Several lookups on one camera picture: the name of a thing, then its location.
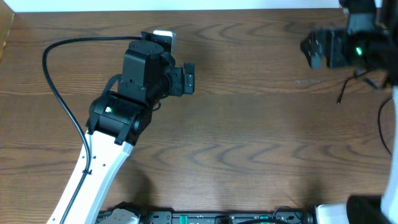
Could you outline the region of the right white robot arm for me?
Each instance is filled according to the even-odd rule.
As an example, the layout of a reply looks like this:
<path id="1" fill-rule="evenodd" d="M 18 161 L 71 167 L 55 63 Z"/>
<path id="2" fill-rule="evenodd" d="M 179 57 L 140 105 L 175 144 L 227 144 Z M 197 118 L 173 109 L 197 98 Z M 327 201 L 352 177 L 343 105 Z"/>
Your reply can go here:
<path id="1" fill-rule="evenodd" d="M 300 44 L 312 69 L 326 59 L 328 68 L 359 66 L 367 73 L 385 70 L 383 86 L 392 87 L 390 99 L 397 103 L 397 1 L 383 1 L 377 11 L 373 0 L 344 0 L 348 14 L 344 29 L 313 30 Z M 345 203 L 322 204 L 304 213 L 302 223 L 397 223 L 397 148 L 392 157 L 389 181 L 383 195 L 352 195 Z"/>

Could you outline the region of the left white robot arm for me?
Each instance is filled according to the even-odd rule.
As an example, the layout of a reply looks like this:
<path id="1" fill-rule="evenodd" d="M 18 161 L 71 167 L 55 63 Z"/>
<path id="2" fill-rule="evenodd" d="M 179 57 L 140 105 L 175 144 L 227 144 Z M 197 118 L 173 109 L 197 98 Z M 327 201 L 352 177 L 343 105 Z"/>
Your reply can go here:
<path id="1" fill-rule="evenodd" d="M 152 114 L 168 96 L 181 97 L 195 91 L 195 66 L 176 67 L 175 37 L 158 30 L 128 36 L 123 71 L 112 76 L 102 94 L 89 108 L 84 132 L 57 91 L 47 68 L 49 52 L 80 38 L 56 42 L 42 56 L 42 68 L 56 99 L 75 125 L 82 149 L 73 173 L 49 223 L 94 223 L 109 188 L 124 161 L 130 156 Z"/>

